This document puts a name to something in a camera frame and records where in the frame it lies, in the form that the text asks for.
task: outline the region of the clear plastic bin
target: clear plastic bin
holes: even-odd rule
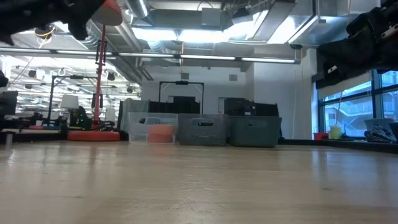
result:
[[[129,113],[130,141],[173,143],[177,133],[177,114]]]
[[[282,118],[230,116],[229,143],[233,146],[275,147]]]
[[[178,133],[181,145],[224,146],[228,116],[218,114],[179,114]]]

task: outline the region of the wooden table surface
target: wooden table surface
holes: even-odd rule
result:
[[[398,157],[313,146],[13,144],[0,150],[0,220],[396,224]]]

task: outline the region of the glass window pane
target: glass window pane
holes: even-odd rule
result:
[[[383,110],[385,118],[398,121],[398,91],[383,94]]]
[[[364,97],[355,100],[341,102],[340,113],[338,113],[338,103],[325,106],[326,131],[330,131],[330,126],[340,126],[342,132],[346,130],[348,136],[364,136],[366,131],[365,120],[373,119],[372,98]]]
[[[352,96],[352,95],[355,95],[357,93],[363,93],[365,91],[371,91],[371,90],[372,90],[372,82],[369,81],[369,82],[360,84],[358,86],[349,88],[347,90],[344,90],[343,91],[343,97],[344,96]],[[333,94],[331,96],[328,96],[328,97],[325,98],[325,101],[334,100],[334,99],[340,99],[340,94],[341,94],[341,92]]]
[[[381,75],[381,86],[387,87],[398,84],[398,72],[390,71]]]

